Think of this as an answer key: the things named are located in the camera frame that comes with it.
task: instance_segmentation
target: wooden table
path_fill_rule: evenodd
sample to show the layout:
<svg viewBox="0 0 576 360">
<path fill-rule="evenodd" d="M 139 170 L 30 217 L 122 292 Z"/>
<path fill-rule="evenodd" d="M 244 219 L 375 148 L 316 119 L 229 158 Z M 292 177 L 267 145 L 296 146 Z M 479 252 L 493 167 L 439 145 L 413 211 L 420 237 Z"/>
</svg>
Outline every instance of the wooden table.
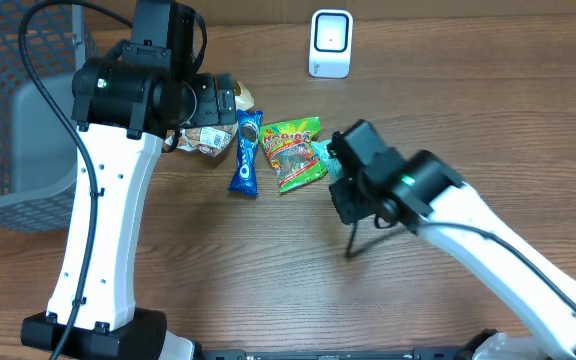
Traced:
<svg viewBox="0 0 576 360">
<path fill-rule="evenodd" d="M 406 156 L 425 148 L 576 278 L 576 16 L 356 23 L 350 77 L 307 74 L 307 25 L 209 28 L 202 70 L 231 72 L 264 122 L 321 116 L 373 122 Z M 126 37 L 96 34 L 102 48 Z M 280 196 L 263 154 L 259 197 L 226 191 L 236 151 L 164 155 L 137 254 L 138 305 L 206 348 L 387 350 L 462 344 L 483 328 L 525 328 L 457 261 L 403 234 L 354 261 L 324 179 Z M 361 223 L 358 243 L 382 236 Z M 0 230 L 0 359 L 45 309 L 66 230 Z"/>
</svg>

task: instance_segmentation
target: green candy bag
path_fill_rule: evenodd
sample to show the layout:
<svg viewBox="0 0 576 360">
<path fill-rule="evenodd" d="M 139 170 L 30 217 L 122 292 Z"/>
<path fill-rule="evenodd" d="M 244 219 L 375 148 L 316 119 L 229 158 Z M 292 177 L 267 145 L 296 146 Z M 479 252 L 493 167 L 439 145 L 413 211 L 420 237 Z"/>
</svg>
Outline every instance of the green candy bag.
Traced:
<svg viewBox="0 0 576 360">
<path fill-rule="evenodd" d="M 259 142 L 270 160 L 270 166 L 277 172 L 280 193 L 326 175 L 326 168 L 311 144 L 312 138 L 320 130 L 318 116 L 261 127 Z"/>
</svg>

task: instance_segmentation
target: snack package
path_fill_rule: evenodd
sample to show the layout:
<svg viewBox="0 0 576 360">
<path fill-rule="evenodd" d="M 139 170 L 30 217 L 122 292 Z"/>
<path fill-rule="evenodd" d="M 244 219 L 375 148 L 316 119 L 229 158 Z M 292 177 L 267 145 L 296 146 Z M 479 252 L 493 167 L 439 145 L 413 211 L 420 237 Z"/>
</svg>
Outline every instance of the snack package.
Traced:
<svg viewBox="0 0 576 360">
<path fill-rule="evenodd" d="M 308 184 L 326 175 L 311 139 L 321 127 L 319 117 L 309 117 L 263 126 L 259 142 L 277 172 L 279 192 Z"/>
<path fill-rule="evenodd" d="M 255 104 L 255 99 L 253 99 L 250 91 L 239 81 L 235 86 L 235 103 L 237 110 L 248 110 Z M 237 124 L 234 124 L 182 129 L 177 149 L 186 152 L 199 151 L 210 157 L 216 157 L 230 144 L 238 127 Z M 168 136 L 166 144 L 168 146 L 172 144 L 172 135 Z"/>
<path fill-rule="evenodd" d="M 230 191 L 239 191 L 246 195 L 257 196 L 257 174 L 255 157 L 259 148 L 259 127 L 263 111 L 249 114 L 237 110 L 239 122 L 239 145 L 237 147 L 237 171 L 230 182 Z"/>
<path fill-rule="evenodd" d="M 326 167 L 328 176 L 330 176 L 330 182 L 334 183 L 344 177 L 344 169 L 339 160 L 330 157 L 328 144 L 330 144 L 330 140 L 324 140 L 321 142 L 313 141 L 312 148 L 315 149 L 315 154 L 319 156 L 319 160 Z"/>
</svg>

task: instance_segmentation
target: camera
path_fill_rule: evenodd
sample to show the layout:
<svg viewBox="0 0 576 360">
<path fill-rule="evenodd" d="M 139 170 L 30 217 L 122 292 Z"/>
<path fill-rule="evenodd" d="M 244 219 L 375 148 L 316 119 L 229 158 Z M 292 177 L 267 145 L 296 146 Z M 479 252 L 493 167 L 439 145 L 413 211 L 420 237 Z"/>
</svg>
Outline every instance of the camera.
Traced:
<svg viewBox="0 0 576 360">
<path fill-rule="evenodd" d="M 195 25 L 203 40 L 197 56 Z M 197 74 L 206 45 L 205 23 L 191 7 L 139 1 L 130 40 L 88 59 L 75 73 L 72 119 L 80 131 L 91 123 L 125 128 L 130 139 L 143 132 L 165 138 L 169 130 L 234 124 L 232 76 Z"/>
</svg>

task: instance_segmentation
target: oreo wrapper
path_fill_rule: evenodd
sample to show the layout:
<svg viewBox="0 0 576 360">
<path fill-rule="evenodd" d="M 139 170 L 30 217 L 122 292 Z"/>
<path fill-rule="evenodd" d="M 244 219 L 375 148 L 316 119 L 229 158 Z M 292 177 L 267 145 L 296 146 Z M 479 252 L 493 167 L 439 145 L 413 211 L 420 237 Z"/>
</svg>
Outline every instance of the oreo wrapper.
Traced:
<svg viewBox="0 0 576 360">
<path fill-rule="evenodd" d="M 230 191 L 239 191 L 249 196 L 257 196 L 257 174 L 255 157 L 259 148 L 259 127 L 263 111 L 249 114 L 237 110 L 239 121 L 239 144 L 237 146 L 237 172 L 230 182 Z"/>
</svg>

